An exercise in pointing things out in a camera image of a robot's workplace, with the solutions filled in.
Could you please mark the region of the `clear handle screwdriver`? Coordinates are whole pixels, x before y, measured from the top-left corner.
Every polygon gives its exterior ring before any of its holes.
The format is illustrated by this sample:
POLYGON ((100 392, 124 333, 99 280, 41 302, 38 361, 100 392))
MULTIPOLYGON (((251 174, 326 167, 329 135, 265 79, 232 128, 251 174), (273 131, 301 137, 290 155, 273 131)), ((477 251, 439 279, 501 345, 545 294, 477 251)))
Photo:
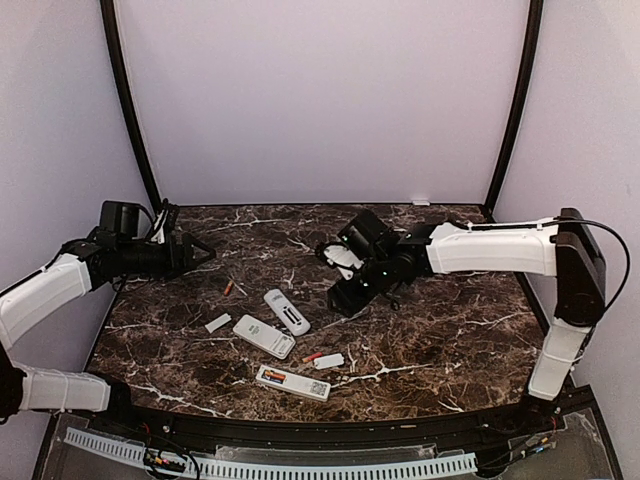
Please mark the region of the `clear handle screwdriver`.
POLYGON ((333 326, 344 324, 345 322, 349 321, 350 319, 351 319, 350 317, 340 318, 339 320, 335 320, 335 321, 323 326, 321 330, 326 330, 326 329, 329 329, 329 328, 331 328, 333 326))

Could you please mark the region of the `white remote with green buttons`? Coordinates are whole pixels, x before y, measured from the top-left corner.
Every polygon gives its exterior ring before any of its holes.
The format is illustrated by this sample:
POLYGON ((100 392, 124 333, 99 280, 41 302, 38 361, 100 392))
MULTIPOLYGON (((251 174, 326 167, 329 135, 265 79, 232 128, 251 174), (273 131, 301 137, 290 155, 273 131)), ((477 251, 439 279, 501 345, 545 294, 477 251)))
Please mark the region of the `white remote with green buttons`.
POLYGON ((293 337, 250 315, 242 316, 234 325, 233 332, 251 345, 280 360, 284 360, 296 346, 293 337))

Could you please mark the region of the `white remote with compartment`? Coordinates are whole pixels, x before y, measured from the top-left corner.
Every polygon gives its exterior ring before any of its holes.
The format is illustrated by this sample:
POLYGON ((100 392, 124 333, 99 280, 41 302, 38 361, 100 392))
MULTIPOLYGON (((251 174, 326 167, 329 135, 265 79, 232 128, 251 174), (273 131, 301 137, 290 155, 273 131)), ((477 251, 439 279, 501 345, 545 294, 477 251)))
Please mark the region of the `white remote with compartment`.
POLYGON ((281 290, 269 290, 264 295, 264 300, 273 313, 294 336, 302 336, 310 330, 311 325, 309 321, 289 301, 281 290))

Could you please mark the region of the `slim white remote control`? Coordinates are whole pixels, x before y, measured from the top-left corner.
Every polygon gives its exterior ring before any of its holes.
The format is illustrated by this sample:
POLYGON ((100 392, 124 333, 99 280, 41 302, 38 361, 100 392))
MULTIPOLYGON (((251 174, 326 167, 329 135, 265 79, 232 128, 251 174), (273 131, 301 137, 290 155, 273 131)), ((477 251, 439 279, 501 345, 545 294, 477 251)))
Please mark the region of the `slim white remote control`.
POLYGON ((260 366, 255 376, 255 380, 261 385, 321 402, 326 402, 328 400, 331 391, 331 385, 327 382, 279 370, 267 365, 260 366), (270 381, 264 377, 264 372, 266 370, 282 373, 286 376, 286 380, 283 383, 270 381))

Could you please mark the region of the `white battery cover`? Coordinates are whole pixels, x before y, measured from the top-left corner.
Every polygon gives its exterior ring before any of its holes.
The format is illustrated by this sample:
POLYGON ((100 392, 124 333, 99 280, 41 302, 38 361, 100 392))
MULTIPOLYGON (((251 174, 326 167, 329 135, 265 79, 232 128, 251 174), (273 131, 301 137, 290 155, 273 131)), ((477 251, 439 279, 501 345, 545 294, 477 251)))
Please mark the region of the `white battery cover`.
POLYGON ((344 356, 341 353, 323 355, 313 360, 314 368, 317 370, 325 370, 340 367, 344 364, 344 356))

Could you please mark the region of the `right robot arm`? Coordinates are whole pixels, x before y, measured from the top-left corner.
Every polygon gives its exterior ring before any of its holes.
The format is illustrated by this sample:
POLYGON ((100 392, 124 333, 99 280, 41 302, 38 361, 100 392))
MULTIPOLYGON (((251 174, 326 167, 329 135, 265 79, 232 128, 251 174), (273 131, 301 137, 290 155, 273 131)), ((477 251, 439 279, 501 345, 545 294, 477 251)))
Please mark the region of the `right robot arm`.
POLYGON ((472 277, 492 286, 526 274, 555 283, 556 304, 541 351, 528 377, 528 397, 510 413, 521 434, 534 432, 549 416, 567 377, 580 362, 596 327, 617 301, 607 293, 607 264, 595 231, 613 237, 626 258, 622 236, 587 219, 575 208, 538 220, 419 223, 406 230, 387 225, 364 209, 335 240, 317 246, 315 255, 338 272, 327 291, 330 310, 353 317, 379 298, 399 310, 399 292, 415 282, 472 277))

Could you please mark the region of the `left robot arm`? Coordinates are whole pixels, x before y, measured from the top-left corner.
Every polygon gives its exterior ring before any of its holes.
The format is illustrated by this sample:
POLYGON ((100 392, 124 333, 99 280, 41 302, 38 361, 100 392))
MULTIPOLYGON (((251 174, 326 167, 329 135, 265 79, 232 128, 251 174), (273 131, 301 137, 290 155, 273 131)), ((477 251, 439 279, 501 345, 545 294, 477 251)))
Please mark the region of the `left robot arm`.
POLYGON ((141 427, 140 412, 119 398, 127 385, 90 373, 44 369, 14 362, 10 350, 32 328, 68 303, 129 277, 169 281, 216 256, 195 236, 174 230, 180 209, 163 201, 146 233, 137 203, 107 200, 87 237, 64 243, 37 271, 1 293, 1 419, 21 411, 101 412, 120 436, 141 427))

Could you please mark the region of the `white slim remote cover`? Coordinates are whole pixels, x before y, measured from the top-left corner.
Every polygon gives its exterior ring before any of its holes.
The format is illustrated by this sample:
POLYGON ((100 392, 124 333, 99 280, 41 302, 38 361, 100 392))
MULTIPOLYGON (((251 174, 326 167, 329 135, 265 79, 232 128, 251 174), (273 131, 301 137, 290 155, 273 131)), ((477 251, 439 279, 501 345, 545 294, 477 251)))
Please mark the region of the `white slim remote cover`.
POLYGON ((213 333, 214 331, 222 328, 226 324, 228 324, 232 320, 232 317, 228 313, 224 313, 214 320, 210 321, 205 325, 205 329, 209 333, 213 333))

